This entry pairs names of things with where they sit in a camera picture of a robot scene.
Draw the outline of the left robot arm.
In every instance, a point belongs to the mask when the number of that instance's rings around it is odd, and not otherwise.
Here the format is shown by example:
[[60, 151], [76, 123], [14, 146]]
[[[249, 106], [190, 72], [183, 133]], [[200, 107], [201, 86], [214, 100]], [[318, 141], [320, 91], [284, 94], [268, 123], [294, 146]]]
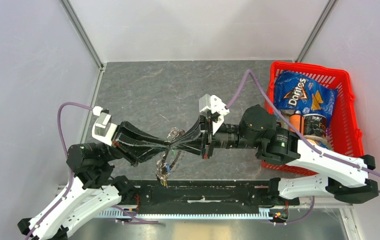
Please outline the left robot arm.
[[66, 240], [87, 221], [119, 203], [137, 204], [139, 194], [124, 175], [112, 177], [111, 161], [125, 159], [137, 166], [170, 150], [164, 140], [123, 121], [117, 125], [99, 117], [91, 135], [98, 143], [71, 145], [65, 188], [38, 215], [21, 219], [17, 226], [27, 240]]

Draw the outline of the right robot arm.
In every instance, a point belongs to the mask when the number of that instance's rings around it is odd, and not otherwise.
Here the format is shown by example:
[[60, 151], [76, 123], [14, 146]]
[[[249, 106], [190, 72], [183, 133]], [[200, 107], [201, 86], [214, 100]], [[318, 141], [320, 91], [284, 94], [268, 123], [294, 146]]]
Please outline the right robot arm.
[[378, 183], [369, 179], [374, 158], [345, 156], [303, 141], [295, 132], [277, 126], [277, 118], [260, 105], [249, 107], [239, 124], [219, 122], [217, 113], [200, 115], [171, 149], [208, 159], [214, 149], [256, 149], [256, 158], [276, 165], [309, 169], [314, 175], [269, 180], [267, 200], [278, 205], [285, 199], [332, 196], [349, 204], [362, 204], [379, 195]]

